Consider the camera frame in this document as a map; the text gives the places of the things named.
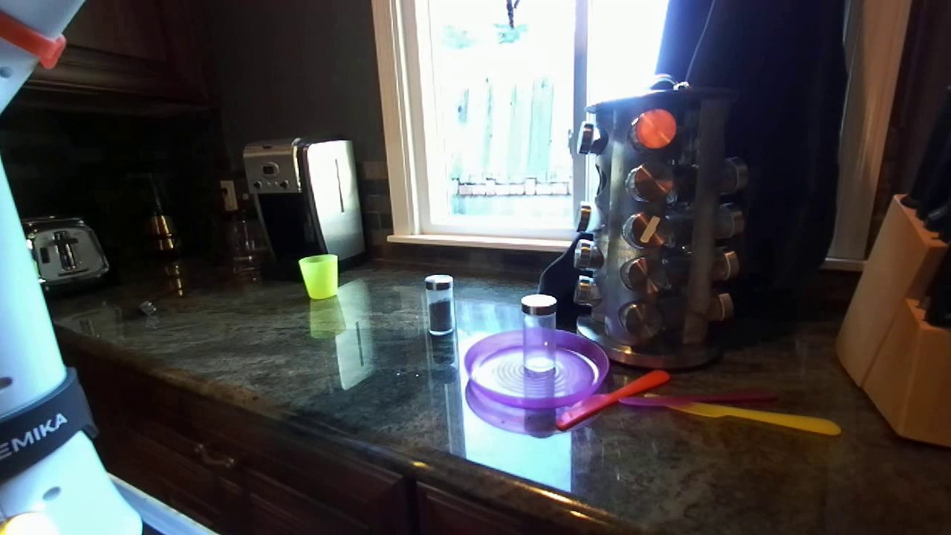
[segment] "dark green granite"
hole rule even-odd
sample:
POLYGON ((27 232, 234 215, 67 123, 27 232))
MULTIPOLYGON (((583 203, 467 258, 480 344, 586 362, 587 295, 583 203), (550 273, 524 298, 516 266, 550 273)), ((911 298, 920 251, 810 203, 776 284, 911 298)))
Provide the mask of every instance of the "dark green granite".
MULTIPOLYGON (((532 278, 458 273, 458 333, 421 333, 425 270, 348 270, 339 301, 194 278, 54 303, 73 344, 247 410, 335 435, 476 501, 576 508, 645 532, 949 532, 951 456, 891 435, 836 361, 836 322, 743 337, 669 392, 760 391, 842 438, 613 407, 568 435, 516 435, 467 405, 464 352, 519 324, 532 278)), ((614 368, 610 385, 632 379, 614 368)))

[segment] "mixer logo text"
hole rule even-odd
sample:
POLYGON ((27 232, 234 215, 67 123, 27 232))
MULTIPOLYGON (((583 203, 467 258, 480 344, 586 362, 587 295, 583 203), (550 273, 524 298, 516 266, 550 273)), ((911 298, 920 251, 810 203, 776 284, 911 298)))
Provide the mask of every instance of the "mixer logo text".
POLYGON ((27 429, 20 438, 8 438, 0 443, 0 462, 5 462, 8 456, 18 456, 42 440, 47 440, 50 435, 55 435, 63 425, 67 425, 67 420, 63 413, 50 416, 47 422, 38 422, 36 429, 27 429))

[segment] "small jar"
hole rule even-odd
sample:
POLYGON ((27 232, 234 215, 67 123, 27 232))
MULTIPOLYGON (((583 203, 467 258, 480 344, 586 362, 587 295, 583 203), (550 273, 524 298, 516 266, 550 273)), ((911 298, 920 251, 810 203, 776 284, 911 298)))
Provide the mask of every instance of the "small jar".
POLYGON ((532 374, 555 373, 550 337, 555 330, 559 301, 553 295, 524 298, 524 368, 532 374))
POLYGON ((425 278, 425 330, 431 337, 448 337, 454 330, 454 292, 448 273, 425 278))

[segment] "knife block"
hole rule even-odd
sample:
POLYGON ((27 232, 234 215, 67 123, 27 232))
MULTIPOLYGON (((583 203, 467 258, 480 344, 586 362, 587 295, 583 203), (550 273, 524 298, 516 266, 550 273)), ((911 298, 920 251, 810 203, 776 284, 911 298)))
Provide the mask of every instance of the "knife block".
POLYGON ((920 298, 944 240, 895 196, 839 330, 839 361, 888 425, 951 446, 951 330, 923 322, 920 298))

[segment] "yellow cup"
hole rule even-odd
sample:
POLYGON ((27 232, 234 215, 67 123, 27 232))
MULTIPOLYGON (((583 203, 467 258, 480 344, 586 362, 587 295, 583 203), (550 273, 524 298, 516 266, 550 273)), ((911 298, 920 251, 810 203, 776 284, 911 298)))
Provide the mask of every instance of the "yellow cup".
POLYGON ((302 255, 302 258, 296 258, 296 267, 299 267, 305 298, 313 298, 313 301, 335 298, 335 285, 339 285, 339 258, 335 255, 302 255))

